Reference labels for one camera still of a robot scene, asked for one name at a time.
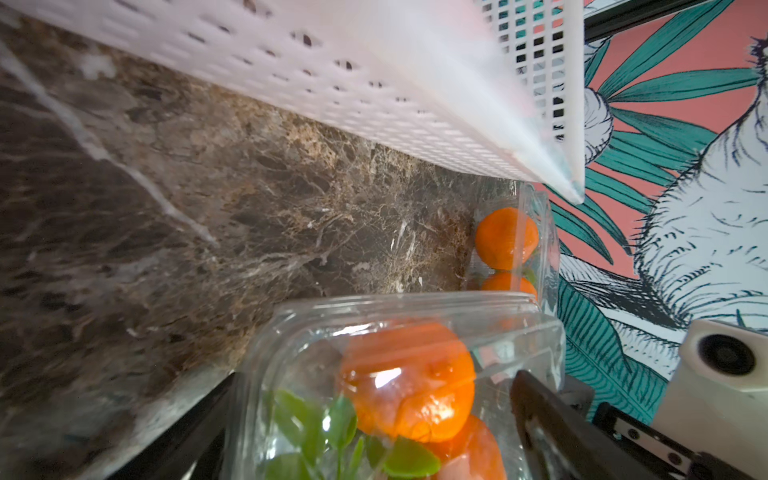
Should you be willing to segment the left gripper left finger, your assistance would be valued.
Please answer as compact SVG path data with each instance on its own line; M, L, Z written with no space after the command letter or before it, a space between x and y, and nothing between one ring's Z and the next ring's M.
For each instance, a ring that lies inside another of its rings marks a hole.
M112 479L218 479L236 373L230 374Z

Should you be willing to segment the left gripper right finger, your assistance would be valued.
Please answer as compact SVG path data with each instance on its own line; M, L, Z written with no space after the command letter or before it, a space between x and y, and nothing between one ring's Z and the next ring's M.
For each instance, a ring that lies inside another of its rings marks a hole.
M528 371L516 374L511 410L533 479L655 479Z

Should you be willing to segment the upper orange with leaf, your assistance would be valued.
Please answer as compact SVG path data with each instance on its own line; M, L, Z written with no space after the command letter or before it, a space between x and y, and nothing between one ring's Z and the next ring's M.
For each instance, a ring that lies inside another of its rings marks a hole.
M447 326L429 322L351 338L338 385L362 432L438 443L465 425L475 380L462 340Z

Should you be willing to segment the orange in right container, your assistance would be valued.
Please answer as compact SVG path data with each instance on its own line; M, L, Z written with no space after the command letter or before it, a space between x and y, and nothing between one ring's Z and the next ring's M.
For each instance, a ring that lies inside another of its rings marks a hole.
M539 245L539 229L536 223L526 217L522 241L517 241L519 210L505 207L484 217L475 231L475 250L480 259L490 268L511 270L516 262L528 261Z

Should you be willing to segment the white plastic basket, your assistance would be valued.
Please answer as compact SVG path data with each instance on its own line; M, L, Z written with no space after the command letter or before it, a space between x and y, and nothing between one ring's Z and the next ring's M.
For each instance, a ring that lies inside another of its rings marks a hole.
M585 193L579 1L12 1L457 172Z

